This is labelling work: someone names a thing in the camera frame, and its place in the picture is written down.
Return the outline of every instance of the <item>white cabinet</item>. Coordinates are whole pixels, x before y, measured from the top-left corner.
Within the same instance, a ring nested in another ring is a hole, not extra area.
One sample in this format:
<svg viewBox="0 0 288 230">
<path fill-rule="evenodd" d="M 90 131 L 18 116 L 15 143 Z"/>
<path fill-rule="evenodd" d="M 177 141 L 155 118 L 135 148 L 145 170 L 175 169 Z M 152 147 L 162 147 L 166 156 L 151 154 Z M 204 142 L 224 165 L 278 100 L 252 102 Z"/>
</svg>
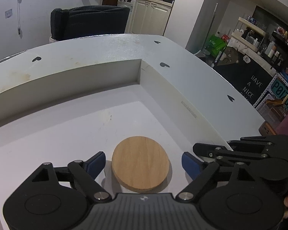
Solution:
<svg viewBox="0 0 288 230">
<path fill-rule="evenodd" d="M 144 0 L 137 0 L 131 33 L 141 34 L 143 22 L 147 13 L 148 6 L 149 6 L 149 2 L 146 2 Z"/>
<path fill-rule="evenodd" d="M 147 35 L 163 35 L 170 11 L 171 8 L 168 6 L 151 2 L 147 9 L 141 33 Z"/>
<path fill-rule="evenodd" d="M 171 7 L 137 0 L 131 28 L 133 34 L 163 35 Z"/>
</svg>

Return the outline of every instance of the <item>shelf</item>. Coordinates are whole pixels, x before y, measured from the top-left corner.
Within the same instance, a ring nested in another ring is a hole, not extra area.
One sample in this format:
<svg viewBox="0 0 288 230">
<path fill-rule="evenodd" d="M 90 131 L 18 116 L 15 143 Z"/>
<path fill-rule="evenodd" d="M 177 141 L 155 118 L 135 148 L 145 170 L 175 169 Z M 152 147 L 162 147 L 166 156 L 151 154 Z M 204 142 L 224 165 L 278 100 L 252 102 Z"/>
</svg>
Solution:
<svg viewBox="0 0 288 230">
<path fill-rule="evenodd" d="M 288 54 L 288 43 L 287 41 L 280 36 L 278 33 L 273 32 L 272 36 L 275 39 L 275 43 L 277 44 L 278 47 L 280 47 L 283 51 L 285 51 Z"/>
<path fill-rule="evenodd" d="M 257 33 L 261 34 L 263 37 L 266 36 L 266 32 L 263 31 L 262 29 L 260 29 L 259 27 L 255 26 L 254 24 L 250 23 L 249 21 L 239 17 L 238 21 L 242 22 L 243 24 L 245 24 L 246 26 L 248 26 L 249 28 L 251 28 L 253 31 L 256 31 Z"/>
<path fill-rule="evenodd" d="M 243 39 L 241 36 L 238 36 L 236 33 L 232 33 L 232 37 L 234 37 L 235 39 L 237 39 L 238 41 L 240 41 L 241 43 L 243 43 L 244 45 L 246 45 L 248 48 L 250 48 L 251 50 L 253 50 L 255 53 L 258 52 L 258 48 L 256 48 L 254 45 L 252 45 L 250 42 L 246 41 L 245 39 Z"/>
<path fill-rule="evenodd" d="M 268 62 L 268 64 L 269 64 L 270 66 L 272 66 L 276 71 L 280 72 L 280 71 L 282 70 L 282 67 L 279 67 L 279 66 L 277 65 L 277 63 L 273 63 L 272 60 L 271 60 L 271 58 L 268 57 L 265 53 L 262 53 L 262 54 L 261 54 L 261 57 L 262 57 L 266 62 Z"/>
</svg>

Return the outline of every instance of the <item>license plate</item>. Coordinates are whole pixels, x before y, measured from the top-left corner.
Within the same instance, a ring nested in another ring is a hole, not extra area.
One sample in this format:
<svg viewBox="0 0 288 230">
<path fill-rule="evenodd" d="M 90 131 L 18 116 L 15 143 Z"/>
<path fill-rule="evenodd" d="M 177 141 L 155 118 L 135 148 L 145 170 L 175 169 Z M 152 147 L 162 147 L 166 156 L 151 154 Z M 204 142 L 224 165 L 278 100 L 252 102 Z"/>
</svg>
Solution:
<svg viewBox="0 0 288 230">
<path fill-rule="evenodd" d="M 288 88 L 278 79 L 272 84 L 271 90 L 278 99 L 284 99 L 288 94 Z M 285 102 L 285 107 L 288 109 L 288 99 Z"/>
</svg>

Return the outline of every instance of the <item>blue finger pad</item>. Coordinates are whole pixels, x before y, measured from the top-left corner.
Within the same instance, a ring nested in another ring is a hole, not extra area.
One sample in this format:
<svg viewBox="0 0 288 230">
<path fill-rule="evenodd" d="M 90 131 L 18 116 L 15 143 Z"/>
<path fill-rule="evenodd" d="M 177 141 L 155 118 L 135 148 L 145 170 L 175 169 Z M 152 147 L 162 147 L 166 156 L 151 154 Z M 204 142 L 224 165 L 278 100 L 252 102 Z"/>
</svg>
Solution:
<svg viewBox="0 0 288 230">
<path fill-rule="evenodd" d="M 99 151 L 96 155 L 83 163 L 84 170 L 95 180 L 106 165 L 106 155 Z"/>
<path fill-rule="evenodd" d="M 184 152 L 181 157 L 181 164 L 187 174 L 194 180 L 202 171 L 200 160 L 195 158 L 189 152 Z"/>
</svg>

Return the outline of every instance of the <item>round wooden disc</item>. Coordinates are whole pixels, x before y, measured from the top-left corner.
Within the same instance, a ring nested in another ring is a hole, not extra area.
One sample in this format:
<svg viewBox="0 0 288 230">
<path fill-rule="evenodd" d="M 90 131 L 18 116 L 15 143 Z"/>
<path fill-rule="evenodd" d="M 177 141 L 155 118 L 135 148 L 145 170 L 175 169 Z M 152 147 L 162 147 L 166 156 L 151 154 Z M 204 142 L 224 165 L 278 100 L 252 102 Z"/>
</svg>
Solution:
<svg viewBox="0 0 288 230">
<path fill-rule="evenodd" d="M 143 136 L 121 141 L 112 156 L 112 171 L 118 182 L 135 192 L 157 187 L 166 178 L 170 161 L 160 144 Z"/>
</svg>

